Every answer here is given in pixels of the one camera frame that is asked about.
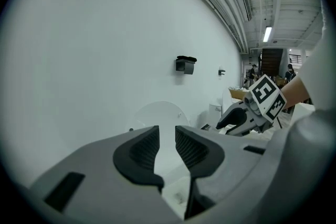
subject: gray surface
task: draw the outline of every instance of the gray surface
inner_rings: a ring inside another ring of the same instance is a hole
[[[56,224],[83,224],[83,222],[65,218],[61,213],[48,206],[40,197],[37,197],[32,191],[28,190],[22,185],[17,185],[17,189],[20,194],[25,198],[27,203],[38,213],[44,220],[48,220],[48,223]]]
[[[314,190],[335,154],[334,115],[335,111],[317,111],[292,128],[275,132],[269,142],[186,127],[225,151],[217,171],[196,180],[200,194],[216,205],[186,222],[274,223],[291,213]],[[31,189],[33,194],[42,199],[70,169],[87,177],[66,216],[84,223],[181,222],[156,187],[134,185],[111,165],[113,150],[136,134],[133,131],[79,149],[42,175]],[[266,151],[263,155],[244,152],[247,145]]]
[[[335,154],[335,113],[315,112],[289,130],[275,132],[265,153],[244,180],[218,204],[189,223],[283,220],[311,194]]]
[[[113,152],[119,145],[150,128],[78,149],[44,173],[31,191],[44,199],[68,172],[78,172],[85,178],[67,205],[66,216],[84,223],[173,223],[180,220],[161,198],[157,187],[129,182],[113,164]]]
[[[251,140],[244,137],[222,135],[184,126],[197,135],[220,145],[225,153],[224,161],[210,177],[198,178],[196,183],[201,195],[219,202],[235,189],[260,161],[262,155],[245,151],[246,146],[266,149],[267,141]]]

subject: cardboard box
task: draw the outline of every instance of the cardboard box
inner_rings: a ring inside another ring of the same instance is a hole
[[[247,92],[239,90],[230,90],[231,97],[242,100]]]
[[[284,86],[285,85],[285,79],[276,79],[275,84],[277,86]]]

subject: staircase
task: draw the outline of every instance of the staircase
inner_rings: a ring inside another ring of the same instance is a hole
[[[261,71],[268,76],[279,75],[282,49],[263,49]]]

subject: ceiling light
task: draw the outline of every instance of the ceiling light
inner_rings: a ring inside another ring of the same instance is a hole
[[[266,27],[266,31],[265,31],[265,36],[264,36],[264,42],[268,41],[269,35],[271,34],[272,31],[272,27],[267,26]]]

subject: person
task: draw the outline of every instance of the person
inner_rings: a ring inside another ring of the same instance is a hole
[[[257,78],[256,72],[255,72],[256,70],[257,70],[257,66],[252,65],[252,68],[250,69],[249,76],[248,76],[248,78],[250,79],[249,87],[251,87],[253,85],[254,79]]]
[[[288,71],[285,74],[285,85],[288,84],[296,76],[292,64],[288,64],[287,67]]]
[[[284,85],[288,84],[293,78],[295,78],[296,74],[294,72],[293,66],[292,64],[288,64],[288,71],[285,74],[285,82]],[[284,112],[287,112],[288,114],[290,114],[291,110],[292,110],[293,106],[288,107],[287,109],[284,110]]]

